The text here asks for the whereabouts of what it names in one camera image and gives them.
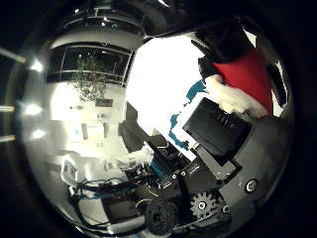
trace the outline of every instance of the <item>bright light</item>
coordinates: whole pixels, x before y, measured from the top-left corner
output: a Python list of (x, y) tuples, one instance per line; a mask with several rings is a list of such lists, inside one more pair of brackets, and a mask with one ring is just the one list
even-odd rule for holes
[(0, 112), (14, 112), (14, 106), (0, 105)]
[(11, 141), (15, 141), (15, 140), (16, 140), (16, 136), (15, 135), (0, 137), (0, 143), (11, 142)]
[(31, 69), (31, 70), (35, 70), (35, 71), (38, 71), (38, 72), (42, 72), (43, 66), (42, 66), (42, 64), (36, 59), (36, 60), (34, 61), (34, 63), (31, 65), (30, 69)]
[(31, 116), (35, 116), (37, 114), (40, 114), (41, 112), (42, 112), (42, 108), (36, 104), (29, 105), (25, 111), (27, 115), (31, 115)]
[(40, 129), (35, 130), (32, 133), (32, 139), (41, 139), (45, 134), (46, 134), (46, 132), (43, 130), (40, 130)]
[(160, 2), (160, 4), (164, 5), (165, 7), (170, 7), (170, 4), (165, 3), (164, 0), (158, 0)]

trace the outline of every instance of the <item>red cloth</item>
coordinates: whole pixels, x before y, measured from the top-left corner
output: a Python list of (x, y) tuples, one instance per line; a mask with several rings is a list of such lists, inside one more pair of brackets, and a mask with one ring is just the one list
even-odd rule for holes
[(272, 114), (270, 81), (260, 54), (255, 48), (243, 57), (228, 63), (214, 63), (226, 82), (251, 95), (268, 114)]

